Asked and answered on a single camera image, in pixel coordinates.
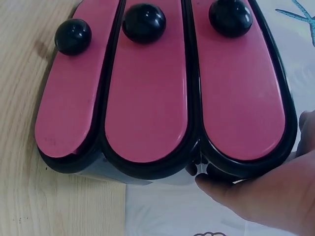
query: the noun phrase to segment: light wood surface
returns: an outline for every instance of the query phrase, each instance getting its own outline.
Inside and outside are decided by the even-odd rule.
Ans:
[[[77,3],[0,0],[0,236],[124,235],[125,185],[55,173],[34,142],[54,32]]]

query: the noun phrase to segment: rounded pink lid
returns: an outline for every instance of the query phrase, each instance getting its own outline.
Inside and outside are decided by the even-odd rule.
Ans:
[[[100,71],[119,0],[84,0],[73,18],[86,21],[92,41],[82,54],[57,53],[35,124],[39,149],[50,157],[74,153],[91,127]]]
[[[127,0],[125,11],[141,0]],[[122,158],[159,160],[187,128],[186,60],[180,0],[148,0],[166,16],[155,43],[138,45],[120,31],[105,118],[105,134]]]
[[[225,155],[255,160],[270,153],[284,133],[277,76],[254,15],[247,34],[225,38],[209,23],[208,10],[214,1],[192,1],[204,127]]]

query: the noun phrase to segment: black knob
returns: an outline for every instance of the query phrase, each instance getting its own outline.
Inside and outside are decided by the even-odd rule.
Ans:
[[[152,4],[136,4],[129,8],[123,17],[123,32],[136,43],[147,44],[158,40],[165,28],[164,13]]]
[[[223,36],[235,38],[246,34],[252,26],[252,14],[241,0],[217,0],[210,6],[209,20]]]
[[[58,27],[55,45],[62,54],[74,56],[88,48],[91,38],[92,31],[88,23],[80,19],[69,19]]]

